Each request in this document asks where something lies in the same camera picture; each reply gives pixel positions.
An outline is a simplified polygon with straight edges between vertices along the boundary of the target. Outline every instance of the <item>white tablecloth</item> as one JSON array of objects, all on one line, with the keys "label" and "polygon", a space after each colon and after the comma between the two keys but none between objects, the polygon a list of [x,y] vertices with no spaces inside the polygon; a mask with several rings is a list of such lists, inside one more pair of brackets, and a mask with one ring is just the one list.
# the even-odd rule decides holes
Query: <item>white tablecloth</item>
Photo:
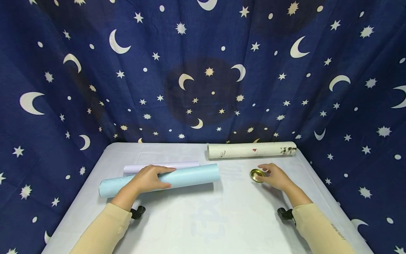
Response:
[{"label": "white tablecloth", "polygon": [[299,254],[311,253],[294,224],[276,210],[290,208],[280,191],[253,182],[251,169],[273,162],[286,171],[320,207],[359,254],[372,254],[323,182],[298,150],[294,156],[208,160],[206,144],[114,143],[109,145],[48,242],[43,254],[69,253],[107,202],[98,195],[102,180],[123,175],[139,163],[217,163],[221,181],[144,193],[134,203],[146,207],[132,221],[117,254]]}]

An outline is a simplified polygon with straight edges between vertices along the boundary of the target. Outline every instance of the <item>left hand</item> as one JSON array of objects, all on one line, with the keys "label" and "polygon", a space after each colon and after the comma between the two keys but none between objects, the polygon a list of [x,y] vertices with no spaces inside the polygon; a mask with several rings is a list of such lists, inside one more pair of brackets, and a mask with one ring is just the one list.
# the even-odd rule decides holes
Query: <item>left hand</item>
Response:
[{"label": "left hand", "polygon": [[149,192],[156,189],[169,189],[170,183],[161,182],[158,174],[174,172],[176,168],[148,165],[141,169],[128,183],[137,193]]}]

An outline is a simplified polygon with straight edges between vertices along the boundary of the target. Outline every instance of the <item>star pattern fabric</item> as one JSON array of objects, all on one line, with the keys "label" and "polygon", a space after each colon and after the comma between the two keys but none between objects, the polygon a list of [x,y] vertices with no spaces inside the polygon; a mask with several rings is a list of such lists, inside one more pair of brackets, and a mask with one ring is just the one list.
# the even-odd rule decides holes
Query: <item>star pattern fabric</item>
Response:
[{"label": "star pattern fabric", "polygon": [[32,239],[54,233],[104,148],[142,138],[293,141],[349,219],[369,225],[359,232],[374,253],[404,254],[406,50],[404,31],[388,30],[401,4],[98,4],[0,10],[15,16],[0,57],[0,253],[41,253]]}]

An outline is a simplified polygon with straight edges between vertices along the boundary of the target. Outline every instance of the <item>metal cap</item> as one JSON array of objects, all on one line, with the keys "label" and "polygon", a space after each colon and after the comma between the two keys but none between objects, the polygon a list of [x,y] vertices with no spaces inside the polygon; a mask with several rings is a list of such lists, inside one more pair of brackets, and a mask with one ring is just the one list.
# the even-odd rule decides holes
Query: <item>metal cap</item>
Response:
[{"label": "metal cap", "polygon": [[250,177],[251,177],[251,179],[252,179],[254,182],[261,182],[261,181],[258,181],[257,179],[255,179],[256,176],[266,176],[266,175],[265,175],[264,172],[262,172],[262,171],[259,170],[259,169],[253,169],[253,170],[251,170],[251,172],[250,172]]}]

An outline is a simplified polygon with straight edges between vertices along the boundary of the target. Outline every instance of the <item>paper roll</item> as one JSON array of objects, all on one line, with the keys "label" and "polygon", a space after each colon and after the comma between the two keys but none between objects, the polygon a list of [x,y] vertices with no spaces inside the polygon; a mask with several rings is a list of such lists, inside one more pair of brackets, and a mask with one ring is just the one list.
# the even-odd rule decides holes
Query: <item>paper roll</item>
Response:
[{"label": "paper roll", "polygon": [[292,155],[296,153],[294,142],[268,142],[246,144],[210,144],[209,159]]},{"label": "paper roll", "polygon": [[[122,187],[131,181],[132,178],[133,176],[124,176],[103,180],[99,186],[100,197],[114,197]],[[180,188],[219,181],[220,172],[217,164],[209,164],[198,167],[177,169],[171,173],[160,174],[158,178],[161,182],[168,182],[172,184],[172,188]]]},{"label": "paper roll", "polygon": [[[185,168],[185,167],[197,167],[200,166],[198,161],[184,161],[184,162],[166,162],[166,163],[152,163],[155,166],[163,167],[174,167],[174,168]],[[138,173],[142,168],[148,166],[149,164],[135,164],[127,165],[124,167],[123,175],[124,176],[133,176]]]}]

